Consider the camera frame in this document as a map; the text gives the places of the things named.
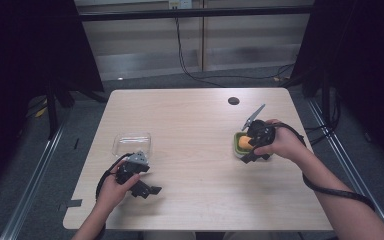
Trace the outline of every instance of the wall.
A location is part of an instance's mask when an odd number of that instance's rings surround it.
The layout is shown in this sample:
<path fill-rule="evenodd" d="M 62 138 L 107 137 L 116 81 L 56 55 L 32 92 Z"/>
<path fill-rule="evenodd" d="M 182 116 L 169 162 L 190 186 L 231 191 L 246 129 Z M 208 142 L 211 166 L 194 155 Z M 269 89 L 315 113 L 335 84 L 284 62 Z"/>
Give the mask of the wall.
<path fill-rule="evenodd" d="M 168 9 L 168 1 L 77 0 L 80 13 Z M 193 0 L 193 8 L 311 5 L 310 0 Z M 189 72 L 295 62 L 308 14 L 179 19 Z M 174 19 L 85 22 L 102 80 L 182 72 Z"/>

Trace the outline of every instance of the wooden table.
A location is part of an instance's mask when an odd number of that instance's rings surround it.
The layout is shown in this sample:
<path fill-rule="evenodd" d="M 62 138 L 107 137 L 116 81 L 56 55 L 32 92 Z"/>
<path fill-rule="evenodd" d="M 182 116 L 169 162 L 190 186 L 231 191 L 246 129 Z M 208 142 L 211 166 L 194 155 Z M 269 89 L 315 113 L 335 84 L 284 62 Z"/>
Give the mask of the wooden table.
<path fill-rule="evenodd" d="M 240 103 L 229 104 L 230 97 Z M 82 206 L 67 210 L 64 226 L 79 228 L 92 210 L 96 185 L 115 161 L 117 133 L 149 132 L 151 168 L 141 180 L 163 189 L 147 199 L 128 193 L 108 229 L 332 230 L 295 164 L 276 155 L 249 164 L 235 157 L 233 136 L 262 103 L 258 119 L 280 119 L 306 136 L 281 88 L 112 92 L 72 197 L 83 199 Z"/>

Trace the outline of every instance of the yellow object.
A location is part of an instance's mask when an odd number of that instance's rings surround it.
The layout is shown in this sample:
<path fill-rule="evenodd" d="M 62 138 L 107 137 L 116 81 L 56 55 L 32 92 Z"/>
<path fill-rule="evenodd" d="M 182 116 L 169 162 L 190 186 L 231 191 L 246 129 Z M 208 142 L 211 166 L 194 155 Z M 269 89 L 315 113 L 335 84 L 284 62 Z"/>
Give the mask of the yellow object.
<path fill-rule="evenodd" d="M 251 150 L 252 146 L 248 143 L 249 140 L 251 140 L 250 137 L 248 136 L 242 136 L 239 138 L 239 147 L 246 149 L 246 150 Z"/>
<path fill-rule="evenodd" d="M 43 108 L 42 110 L 36 113 L 35 117 L 41 117 L 45 113 L 45 111 L 46 111 L 46 108 Z"/>

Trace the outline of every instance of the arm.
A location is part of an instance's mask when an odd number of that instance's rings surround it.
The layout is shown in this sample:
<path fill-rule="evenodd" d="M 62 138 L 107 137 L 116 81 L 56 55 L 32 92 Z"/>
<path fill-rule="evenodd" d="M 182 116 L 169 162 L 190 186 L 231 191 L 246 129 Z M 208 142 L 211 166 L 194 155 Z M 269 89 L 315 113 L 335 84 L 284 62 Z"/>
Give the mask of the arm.
<path fill-rule="evenodd" d="M 115 173 L 118 167 L 123 163 L 121 161 L 111 172 Z M 115 181 L 114 174 L 109 175 L 102 185 L 98 200 L 92 209 L 92 212 L 83 222 L 82 226 L 76 232 L 74 239 L 95 239 L 104 226 L 112 210 L 123 200 L 126 192 L 139 181 L 139 174 L 133 175 L 123 185 Z"/>
<path fill-rule="evenodd" d="M 352 191 L 286 128 L 277 128 L 275 141 L 269 146 L 257 148 L 254 153 L 276 153 L 297 164 L 314 184 Z M 384 239 L 384 223 L 366 204 L 319 192 L 315 194 L 339 239 Z"/>

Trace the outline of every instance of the power cord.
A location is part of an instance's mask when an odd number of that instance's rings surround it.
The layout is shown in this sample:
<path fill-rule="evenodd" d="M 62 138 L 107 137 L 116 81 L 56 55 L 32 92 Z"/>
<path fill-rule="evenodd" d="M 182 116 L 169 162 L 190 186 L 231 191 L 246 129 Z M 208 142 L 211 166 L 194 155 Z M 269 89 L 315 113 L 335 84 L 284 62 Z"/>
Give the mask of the power cord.
<path fill-rule="evenodd" d="M 343 198 L 348 198 L 348 199 L 353 199 L 356 201 L 360 201 L 367 206 L 369 206 L 373 211 L 375 211 L 375 205 L 373 202 L 366 196 L 363 196 L 358 193 L 354 192 L 348 192 L 348 191 L 343 191 L 343 190 L 337 190 L 337 189 L 330 189 L 330 188 L 324 188 L 324 187 L 319 187 L 312 183 L 304 174 L 302 175 L 302 178 L 304 180 L 305 185 L 307 185 L 308 188 L 315 192 L 320 192 L 323 194 L 327 195 L 332 195 L 332 196 L 337 196 L 337 197 L 343 197 Z"/>
<path fill-rule="evenodd" d="M 305 128 L 305 130 L 307 131 L 307 134 L 309 134 L 309 133 L 311 133 L 313 131 L 322 129 L 322 128 L 326 128 L 327 129 L 327 133 L 324 133 L 322 136 L 320 136 L 320 137 L 318 137 L 316 139 L 310 140 L 310 144 L 312 146 L 314 146 L 317 143 L 321 142 L 326 137 L 329 137 L 335 131 L 335 129 L 337 128 L 338 123 L 339 123 L 339 119 L 341 117 L 341 101 L 340 101 L 340 99 L 341 98 L 339 97 L 338 92 L 335 91 L 335 102 L 334 102 L 334 107 L 333 107 L 334 110 L 333 110 L 333 113 L 332 113 L 332 117 L 331 117 L 330 123 L 324 124 L 324 125 L 321 125 L 321 126 L 318 126 L 318 127 Z"/>
<path fill-rule="evenodd" d="M 176 30 L 177 30 L 177 43 L 178 43 L 178 47 L 179 47 L 179 61 L 180 61 L 180 66 L 182 67 L 182 70 L 183 72 L 189 76 L 190 78 L 192 78 L 193 80 L 195 81 L 198 81 L 198 82 L 202 82 L 202 83 L 207 83 L 207 84 L 211 84 L 211 85 L 214 85 L 214 86 L 217 86 L 217 87 L 221 87 L 221 88 L 225 88 L 225 86 L 223 85 L 220 85 L 220 84 L 217 84 L 217 83 L 214 83 L 214 82 L 209 82 L 209 81 L 205 81 L 205 79 L 211 79 L 211 78 L 246 78 L 246 79 L 256 79 L 256 80 L 262 80 L 262 79 L 268 79 L 268 78 L 274 78 L 274 77 L 279 77 L 280 74 L 286 72 L 287 70 L 289 70 L 292 66 L 294 66 L 295 64 L 287 64 L 287 65 L 284 65 L 284 66 L 281 66 L 279 67 L 278 71 L 276 74 L 273 74 L 273 75 L 270 75 L 270 76 L 265 76 L 265 77 L 250 77 L 250 76 L 238 76 L 238 75 L 229 75 L 229 76 L 223 76 L 223 75 L 215 75 L 215 76 L 208 76 L 208 77 L 197 77 L 197 76 L 193 76 L 191 73 L 188 72 L 187 68 L 186 68 L 186 65 L 185 65 L 185 61 L 184 61 L 184 58 L 183 58 L 183 50 L 182 50 L 182 43 L 181 43 L 181 38 L 180 38 L 180 26 L 179 26 L 179 19 L 178 18 L 175 18 L 175 21 L 176 21 Z"/>

